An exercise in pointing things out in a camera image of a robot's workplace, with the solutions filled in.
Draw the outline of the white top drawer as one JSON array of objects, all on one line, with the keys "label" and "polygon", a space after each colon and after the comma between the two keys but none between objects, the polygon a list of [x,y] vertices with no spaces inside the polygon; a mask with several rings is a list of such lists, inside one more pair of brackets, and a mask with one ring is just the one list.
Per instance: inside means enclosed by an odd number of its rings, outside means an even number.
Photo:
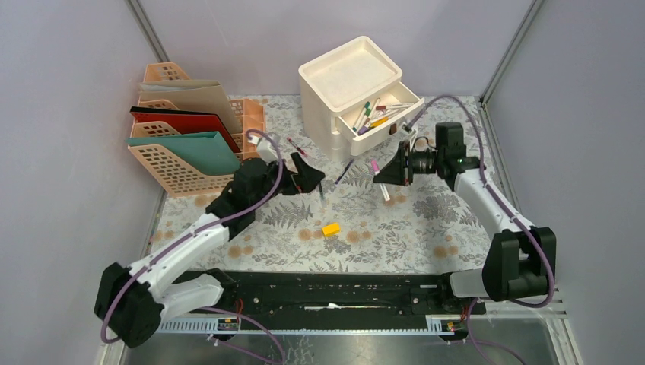
[{"label": "white top drawer", "polygon": [[374,97],[368,107],[360,103],[337,117],[335,127],[348,143],[348,153],[358,156],[387,140],[423,105],[423,97],[399,82]]}]

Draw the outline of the yellow capped white marker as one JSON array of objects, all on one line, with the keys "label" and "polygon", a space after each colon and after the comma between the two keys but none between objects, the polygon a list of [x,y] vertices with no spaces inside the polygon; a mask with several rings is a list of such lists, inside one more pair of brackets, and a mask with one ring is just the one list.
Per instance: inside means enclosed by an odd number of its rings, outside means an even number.
[{"label": "yellow capped white marker", "polygon": [[374,129],[374,128],[382,125],[383,123],[388,122],[391,118],[392,118],[392,116],[385,116],[385,117],[383,117],[381,119],[378,119],[377,121],[372,122],[368,128],[369,129]]}]

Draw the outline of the teal folder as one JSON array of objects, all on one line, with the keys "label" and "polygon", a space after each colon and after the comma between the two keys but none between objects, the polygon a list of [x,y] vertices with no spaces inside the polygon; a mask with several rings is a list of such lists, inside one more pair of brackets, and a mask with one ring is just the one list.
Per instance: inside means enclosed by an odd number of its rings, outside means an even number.
[{"label": "teal folder", "polygon": [[219,132],[128,138],[126,144],[131,147],[158,144],[209,176],[232,174],[240,167],[239,160]]}]

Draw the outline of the plain white marker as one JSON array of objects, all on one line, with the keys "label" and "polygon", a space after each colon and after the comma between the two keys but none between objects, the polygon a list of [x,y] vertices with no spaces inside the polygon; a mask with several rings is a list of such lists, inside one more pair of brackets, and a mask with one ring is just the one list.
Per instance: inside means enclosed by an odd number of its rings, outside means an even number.
[{"label": "plain white marker", "polygon": [[405,115],[408,112],[413,111],[414,108],[410,106],[409,108],[398,108],[398,109],[384,109],[381,114],[378,115],[378,119],[392,119],[398,118],[401,115]]}]

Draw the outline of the dark red capped marker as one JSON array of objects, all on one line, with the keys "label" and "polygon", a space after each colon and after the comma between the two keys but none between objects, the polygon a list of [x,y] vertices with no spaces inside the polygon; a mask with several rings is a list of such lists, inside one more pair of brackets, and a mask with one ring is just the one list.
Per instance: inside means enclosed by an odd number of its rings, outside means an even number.
[{"label": "dark red capped marker", "polygon": [[375,110],[399,110],[399,109],[407,109],[414,105],[415,103],[395,103],[390,105],[379,105],[379,106],[376,106],[374,109]]}]

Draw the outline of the white three-drawer cabinet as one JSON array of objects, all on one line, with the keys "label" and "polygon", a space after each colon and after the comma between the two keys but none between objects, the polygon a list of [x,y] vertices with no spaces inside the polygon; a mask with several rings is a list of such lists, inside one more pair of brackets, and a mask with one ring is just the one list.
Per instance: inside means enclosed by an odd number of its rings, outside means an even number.
[{"label": "white three-drawer cabinet", "polygon": [[301,65],[298,73],[305,135],[335,162],[351,155],[357,136],[343,115],[361,111],[402,78],[401,68],[368,36]]}]

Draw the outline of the red ring binder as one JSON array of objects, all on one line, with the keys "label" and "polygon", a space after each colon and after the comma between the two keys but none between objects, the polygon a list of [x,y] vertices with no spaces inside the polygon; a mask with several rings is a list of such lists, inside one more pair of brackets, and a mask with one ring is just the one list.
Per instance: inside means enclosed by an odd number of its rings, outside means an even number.
[{"label": "red ring binder", "polygon": [[234,153],[242,148],[217,114],[132,106],[135,134],[141,137],[219,132]]}]

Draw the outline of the beige notebook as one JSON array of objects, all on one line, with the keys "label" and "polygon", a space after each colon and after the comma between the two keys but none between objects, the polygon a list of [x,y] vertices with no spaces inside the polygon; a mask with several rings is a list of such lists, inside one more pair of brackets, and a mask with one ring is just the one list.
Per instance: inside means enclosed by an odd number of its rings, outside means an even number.
[{"label": "beige notebook", "polygon": [[170,80],[141,82],[141,101],[169,100],[179,110],[216,114],[231,134],[241,133],[224,88],[213,80]]}]

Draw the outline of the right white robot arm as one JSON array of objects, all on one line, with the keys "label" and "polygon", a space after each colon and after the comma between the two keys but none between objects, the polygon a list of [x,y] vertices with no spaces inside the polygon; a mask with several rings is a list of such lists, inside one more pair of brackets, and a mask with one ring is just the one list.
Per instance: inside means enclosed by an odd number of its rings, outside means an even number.
[{"label": "right white robot arm", "polygon": [[475,297],[534,308],[550,303],[555,290],[554,232],[523,217],[488,182],[480,159],[466,154],[461,124],[438,124],[435,142],[434,148],[416,151],[413,142],[401,141],[393,159],[373,182],[408,186],[417,175],[436,175],[468,205],[490,238],[481,268],[447,275],[448,285],[436,293],[439,308],[455,313],[467,298]]}]

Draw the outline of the blue pen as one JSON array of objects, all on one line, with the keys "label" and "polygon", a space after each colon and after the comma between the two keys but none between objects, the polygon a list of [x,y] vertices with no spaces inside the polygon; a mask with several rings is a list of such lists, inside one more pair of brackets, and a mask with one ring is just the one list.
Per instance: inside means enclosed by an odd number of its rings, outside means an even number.
[{"label": "blue pen", "polygon": [[338,184],[341,182],[341,180],[343,179],[343,177],[345,176],[345,174],[349,171],[349,169],[351,168],[351,166],[352,166],[352,164],[353,164],[353,163],[354,163],[354,159],[350,159],[350,160],[349,160],[349,162],[348,162],[348,163],[345,165],[345,167],[343,168],[343,171],[341,172],[341,174],[340,174],[340,175],[338,176],[338,178],[335,180],[335,182],[334,182],[334,184],[335,184],[335,185],[338,185]]}]

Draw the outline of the floral table mat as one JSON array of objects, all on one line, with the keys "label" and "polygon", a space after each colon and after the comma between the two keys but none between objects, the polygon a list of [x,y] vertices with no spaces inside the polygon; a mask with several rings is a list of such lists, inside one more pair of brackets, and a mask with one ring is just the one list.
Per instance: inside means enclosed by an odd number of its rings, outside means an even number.
[{"label": "floral table mat", "polygon": [[[242,234],[201,255],[193,269],[439,274],[483,264],[488,235],[444,181],[418,176],[408,187],[390,186],[389,200],[373,184],[371,164],[387,163],[403,132],[354,158],[335,185],[351,158],[333,162],[305,135],[300,98],[261,95],[256,101],[283,154],[295,151],[290,137],[308,154],[307,163],[326,174],[326,201],[318,191],[271,199]],[[321,229],[332,223],[341,231],[324,237]]]}]

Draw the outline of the peach plastic file organizer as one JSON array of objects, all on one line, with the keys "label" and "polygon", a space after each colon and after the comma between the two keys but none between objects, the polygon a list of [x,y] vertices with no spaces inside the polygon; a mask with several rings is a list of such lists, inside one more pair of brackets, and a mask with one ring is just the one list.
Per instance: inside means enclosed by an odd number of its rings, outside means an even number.
[{"label": "peach plastic file organizer", "polygon": [[126,144],[173,197],[218,192],[257,157],[245,133],[265,130],[261,103],[231,99],[218,81],[191,79],[173,62],[147,65]]}]

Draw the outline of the yellow eraser block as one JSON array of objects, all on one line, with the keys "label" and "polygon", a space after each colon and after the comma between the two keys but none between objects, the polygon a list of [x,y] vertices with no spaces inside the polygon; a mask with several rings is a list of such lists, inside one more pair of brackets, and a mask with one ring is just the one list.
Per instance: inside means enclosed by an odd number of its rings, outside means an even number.
[{"label": "yellow eraser block", "polygon": [[339,223],[332,223],[325,225],[321,231],[324,237],[333,236],[341,231],[341,226]]}]

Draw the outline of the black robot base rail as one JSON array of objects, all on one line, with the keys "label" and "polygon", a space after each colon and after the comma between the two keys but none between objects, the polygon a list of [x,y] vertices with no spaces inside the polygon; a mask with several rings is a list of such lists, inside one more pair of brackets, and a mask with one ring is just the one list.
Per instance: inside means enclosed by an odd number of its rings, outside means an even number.
[{"label": "black robot base rail", "polygon": [[427,328],[428,316],[460,320],[471,304],[447,275],[367,275],[222,271],[216,307],[255,319],[269,330],[398,331]]}]

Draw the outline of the aluminium corner frame post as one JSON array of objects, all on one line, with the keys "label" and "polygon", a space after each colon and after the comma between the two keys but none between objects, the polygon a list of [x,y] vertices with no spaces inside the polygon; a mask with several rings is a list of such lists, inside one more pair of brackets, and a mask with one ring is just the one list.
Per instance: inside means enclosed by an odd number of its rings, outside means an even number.
[{"label": "aluminium corner frame post", "polygon": [[158,62],[169,62],[170,58],[154,29],[142,3],[139,0],[125,0],[143,37],[148,42]]}]

